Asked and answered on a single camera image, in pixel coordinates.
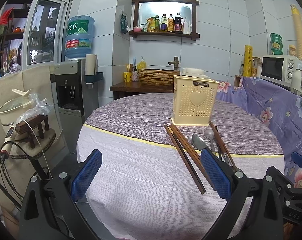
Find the yellow plastic wrap roll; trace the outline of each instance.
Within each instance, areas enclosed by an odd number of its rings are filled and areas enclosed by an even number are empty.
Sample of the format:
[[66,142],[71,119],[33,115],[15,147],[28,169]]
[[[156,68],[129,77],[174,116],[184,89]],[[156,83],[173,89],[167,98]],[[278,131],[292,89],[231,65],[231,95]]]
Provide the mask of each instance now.
[[244,46],[244,66],[243,66],[243,76],[250,77],[252,70],[252,51],[253,48],[250,45]]
[[297,58],[302,60],[302,20],[298,8],[291,4],[291,12],[297,37]]

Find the yellow soap bottle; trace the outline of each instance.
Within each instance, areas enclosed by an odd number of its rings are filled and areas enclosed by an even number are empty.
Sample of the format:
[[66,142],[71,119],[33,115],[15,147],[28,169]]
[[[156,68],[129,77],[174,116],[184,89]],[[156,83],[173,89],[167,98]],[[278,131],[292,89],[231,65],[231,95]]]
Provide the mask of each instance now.
[[144,61],[143,56],[142,56],[142,60],[138,63],[138,66],[137,66],[138,72],[140,69],[143,69],[146,67],[147,67],[147,63]]

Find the metal screw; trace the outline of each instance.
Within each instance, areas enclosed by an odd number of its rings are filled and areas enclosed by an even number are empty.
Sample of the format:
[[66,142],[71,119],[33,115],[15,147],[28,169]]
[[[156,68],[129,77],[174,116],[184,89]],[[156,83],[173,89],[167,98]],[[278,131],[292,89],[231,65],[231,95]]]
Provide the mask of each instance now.
[[67,177],[67,173],[66,172],[61,172],[60,174],[59,174],[59,178],[60,179],[65,179],[66,177]]
[[238,178],[243,178],[243,173],[241,171],[237,171],[235,173],[235,175],[238,177]]
[[267,176],[266,176],[266,180],[267,180],[268,182],[271,182],[271,181],[272,181],[272,177],[269,176],[269,175],[267,175]]
[[33,176],[33,177],[30,179],[30,181],[31,181],[31,182],[36,182],[37,179],[38,179],[37,176]]

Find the faucet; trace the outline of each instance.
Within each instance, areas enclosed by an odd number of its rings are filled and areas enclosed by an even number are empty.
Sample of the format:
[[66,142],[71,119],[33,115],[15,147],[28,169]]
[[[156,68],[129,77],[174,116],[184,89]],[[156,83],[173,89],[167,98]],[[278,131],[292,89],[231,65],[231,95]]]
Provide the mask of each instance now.
[[174,61],[168,62],[169,65],[174,65],[173,70],[178,70],[179,57],[174,57]]

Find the stack of green containers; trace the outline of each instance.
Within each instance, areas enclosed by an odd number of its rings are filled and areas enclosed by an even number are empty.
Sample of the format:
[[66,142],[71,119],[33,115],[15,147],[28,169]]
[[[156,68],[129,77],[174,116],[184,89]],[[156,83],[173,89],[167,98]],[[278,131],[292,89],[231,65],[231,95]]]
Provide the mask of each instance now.
[[282,37],[279,34],[271,33],[270,38],[271,38],[271,54],[283,55]]

